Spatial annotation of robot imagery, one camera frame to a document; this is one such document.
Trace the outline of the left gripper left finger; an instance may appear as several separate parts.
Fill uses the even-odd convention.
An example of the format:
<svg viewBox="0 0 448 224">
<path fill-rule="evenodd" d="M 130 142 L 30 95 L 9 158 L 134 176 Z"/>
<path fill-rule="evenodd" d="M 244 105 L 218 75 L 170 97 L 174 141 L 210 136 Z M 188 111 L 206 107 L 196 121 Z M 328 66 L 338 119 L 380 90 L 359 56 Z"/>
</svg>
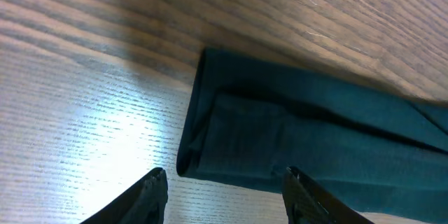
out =
<svg viewBox="0 0 448 224">
<path fill-rule="evenodd" d="M 81 224 L 163 224 L 167 174 L 156 167 Z"/>
</svg>

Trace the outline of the black polo shirt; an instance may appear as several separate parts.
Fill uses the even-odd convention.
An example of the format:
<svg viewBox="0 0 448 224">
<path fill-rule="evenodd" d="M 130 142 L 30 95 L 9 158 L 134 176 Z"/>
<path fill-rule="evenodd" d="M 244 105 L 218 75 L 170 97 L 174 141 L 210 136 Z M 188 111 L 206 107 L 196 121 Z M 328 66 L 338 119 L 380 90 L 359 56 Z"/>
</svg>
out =
<svg viewBox="0 0 448 224">
<path fill-rule="evenodd" d="M 447 109 L 203 51 L 178 175 L 277 193 L 297 167 L 348 207 L 447 222 Z"/>
</svg>

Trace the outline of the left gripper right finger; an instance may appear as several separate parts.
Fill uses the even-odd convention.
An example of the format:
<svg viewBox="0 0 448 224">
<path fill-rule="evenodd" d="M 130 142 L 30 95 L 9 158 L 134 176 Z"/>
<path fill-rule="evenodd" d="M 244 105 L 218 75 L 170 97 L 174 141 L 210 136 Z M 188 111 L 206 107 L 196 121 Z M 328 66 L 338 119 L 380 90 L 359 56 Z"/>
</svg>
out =
<svg viewBox="0 0 448 224">
<path fill-rule="evenodd" d="M 297 167 L 286 168 L 282 197 L 289 224 L 373 224 Z"/>
</svg>

